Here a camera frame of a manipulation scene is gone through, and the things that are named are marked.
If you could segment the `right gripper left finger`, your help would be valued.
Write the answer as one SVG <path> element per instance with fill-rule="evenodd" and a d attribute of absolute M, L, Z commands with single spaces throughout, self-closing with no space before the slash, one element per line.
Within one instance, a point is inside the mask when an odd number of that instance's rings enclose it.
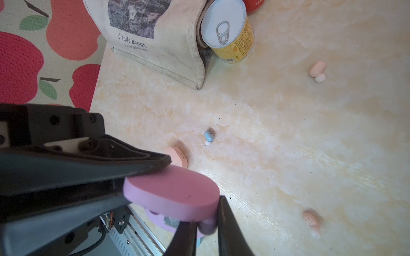
<path fill-rule="evenodd" d="M 163 256 L 196 256 L 197 223 L 181 222 Z"/>

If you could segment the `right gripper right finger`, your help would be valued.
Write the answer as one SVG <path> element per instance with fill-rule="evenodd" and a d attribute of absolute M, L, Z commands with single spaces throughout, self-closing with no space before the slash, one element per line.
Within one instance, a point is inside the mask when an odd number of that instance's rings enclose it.
<path fill-rule="evenodd" d="M 254 256 L 225 196 L 218 203 L 218 252 L 220 256 Z"/>

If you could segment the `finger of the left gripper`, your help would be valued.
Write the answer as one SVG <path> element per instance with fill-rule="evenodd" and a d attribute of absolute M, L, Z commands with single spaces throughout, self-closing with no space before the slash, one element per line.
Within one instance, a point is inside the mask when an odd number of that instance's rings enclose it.
<path fill-rule="evenodd" d="M 41 144 L 1 149 L 1 195 L 146 175 L 169 166 L 168 155 L 141 150 L 110 135 L 83 139 L 75 153 Z"/>
<path fill-rule="evenodd" d="M 100 215 L 130 202 L 117 194 L 87 204 L 1 223 L 2 256 L 67 256 L 83 243 Z"/>

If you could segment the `purple earbud charging case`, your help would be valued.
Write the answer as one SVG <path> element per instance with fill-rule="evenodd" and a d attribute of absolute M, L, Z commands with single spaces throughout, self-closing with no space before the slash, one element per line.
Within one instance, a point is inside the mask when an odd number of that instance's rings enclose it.
<path fill-rule="evenodd" d="M 170 165 L 152 174 L 125 178 L 123 194 L 131 203 L 158 215 L 198 223 L 204 235 L 217 228 L 220 190 L 201 173 Z"/>

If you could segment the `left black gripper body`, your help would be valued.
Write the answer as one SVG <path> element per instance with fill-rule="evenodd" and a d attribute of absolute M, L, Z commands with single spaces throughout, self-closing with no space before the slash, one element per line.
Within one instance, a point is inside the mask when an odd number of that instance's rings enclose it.
<path fill-rule="evenodd" d="M 41 144 L 75 153 L 83 139 L 107 135 L 100 114 L 81 108 L 1 104 L 1 149 Z M 124 178 L 1 195 L 1 223 L 122 194 Z"/>

